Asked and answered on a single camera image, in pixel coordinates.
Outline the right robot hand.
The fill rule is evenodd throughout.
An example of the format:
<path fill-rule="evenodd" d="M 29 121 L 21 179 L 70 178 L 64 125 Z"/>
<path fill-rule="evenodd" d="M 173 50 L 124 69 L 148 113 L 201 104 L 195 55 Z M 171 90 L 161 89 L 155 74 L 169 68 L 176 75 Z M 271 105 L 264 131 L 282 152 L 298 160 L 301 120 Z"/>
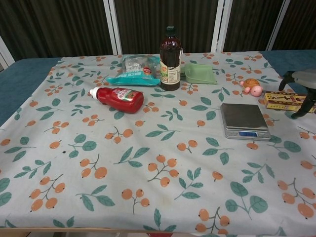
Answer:
<path fill-rule="evenodd" d="M 297 83 L 307 89 L 307 96 L 300 109 L 291 115 L 292 119 L 303 117 L 316 103 L 316 70 L 287 71 L 283 75 L 278 90 L 282 91 L 288 83 Z"/>

